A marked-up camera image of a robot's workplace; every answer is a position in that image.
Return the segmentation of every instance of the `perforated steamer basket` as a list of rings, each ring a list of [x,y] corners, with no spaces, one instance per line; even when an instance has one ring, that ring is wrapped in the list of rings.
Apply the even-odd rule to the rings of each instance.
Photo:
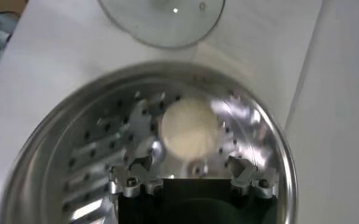
[[[220,128],[215,153],[191,163],[170,155],[159,134],[166,108],[185,97],[209,102]],[[239,82],[188,63],[124,68],[57,105],[18,157],[0,223],[116,223],[108,170],[143,155],[152,155],[161,178],[231,178],[228,156],[275,168],[277,223],[294,223],[296,173],[281,129]]]

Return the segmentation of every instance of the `dough ball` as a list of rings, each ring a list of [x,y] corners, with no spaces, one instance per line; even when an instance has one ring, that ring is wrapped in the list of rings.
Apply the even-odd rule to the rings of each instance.
[[[191,161],[203,158],[215,150],[217,116],[208,102],[185,98],[166,110],[160,135],[167,150],[179,159]]]

